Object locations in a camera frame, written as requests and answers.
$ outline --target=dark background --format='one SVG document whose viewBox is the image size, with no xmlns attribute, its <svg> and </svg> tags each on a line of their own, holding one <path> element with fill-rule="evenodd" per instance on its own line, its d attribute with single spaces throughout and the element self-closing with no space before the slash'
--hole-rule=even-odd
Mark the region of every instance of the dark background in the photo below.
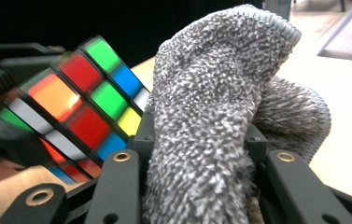
<svg viewBox="0 0 352 224">
<path fill-rule="evenodd" d="M 192 21 L 242 4 L 261 7 L 256 0 L 0 0 L 0 44 L 74 50 L 101 35 L 132 67 Z"/>
</svg>

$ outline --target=table surface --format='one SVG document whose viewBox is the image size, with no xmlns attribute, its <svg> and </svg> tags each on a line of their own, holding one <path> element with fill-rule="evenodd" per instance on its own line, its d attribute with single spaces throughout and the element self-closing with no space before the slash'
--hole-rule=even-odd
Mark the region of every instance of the table surface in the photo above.
<svg viewBox="0 0 352 224">
<path fill-rule="evenodd" d="M 152 89 L 154 58 L 132 70 Z M 318 56 L 291 55 L 278 75 L 317 91 L 329 106 L 332 117 L 330 136 L 310 166 L 328 186 L 352 195 L 352 61 Z M 66 186 L 45 168 L 37 166 L 0 181 L 0 216 L 24 190 L 40 183 Z"/>
</svg>

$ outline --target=rubik's cube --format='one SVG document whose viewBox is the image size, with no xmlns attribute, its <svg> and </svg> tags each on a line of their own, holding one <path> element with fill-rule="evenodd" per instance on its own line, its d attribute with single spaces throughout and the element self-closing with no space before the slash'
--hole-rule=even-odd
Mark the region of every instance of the rubik's cube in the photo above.
<svg viewBox="0 0 352 224">
<path fill-rule="evenodd" d="M 125 148 L 149 91 L 101 36 L 18 87 L 0 118 L 36 132 L 65 183 L 100 174 L 106 156 Z"/>
</svg>

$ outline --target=gray knit glove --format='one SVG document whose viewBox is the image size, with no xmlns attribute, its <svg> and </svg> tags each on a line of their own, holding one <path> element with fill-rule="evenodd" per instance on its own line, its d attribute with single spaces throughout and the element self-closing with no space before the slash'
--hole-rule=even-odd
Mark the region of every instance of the gray knit glove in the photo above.
<svg viewBox="0 0 352 224">
<path fill-rule="evenodd" d="M 269 149 L 289 150 L 310 162 L 330 133 L 331 114 L 315 91 L 274 77 L 262 92 L 253 123 Z"/>
<path fill-rule="evenodd" d="M 248 223 L 246 129 L 300 32 L 252 6 L 212 13 L 164 42 L 154 68 L 155 146 L 144 218 Z"/>
</svg>

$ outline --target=green sticker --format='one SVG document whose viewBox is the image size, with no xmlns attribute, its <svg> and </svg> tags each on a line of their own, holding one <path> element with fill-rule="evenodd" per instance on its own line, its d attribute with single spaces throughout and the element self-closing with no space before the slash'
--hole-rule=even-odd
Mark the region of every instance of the green sticker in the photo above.
<svg viewBox="0 0 352 224">
<path fill-rule="evenodd" d="M 112 72 L 121 63 L 117 53 L 101 38 L 91 41 L 85 49 L 107 73 Z"/>
<path fill-rule="evenodd" d="M 91 97 L 113 120 L 117 120 L 128 106 L 123 97 L 108 82 L 100 84 Z"/>
<path fill-rule="evenodd" d="M 23 120 L 21 120 L 18 116 L 16 116 L 12 111 L 7 108 L 3 108 L 0 111 L 0 118 L 17 127 L 23 128 L 26 131 L 33 132 L 33 130 L 26 123 L 24 123 Z"/>
</svg>

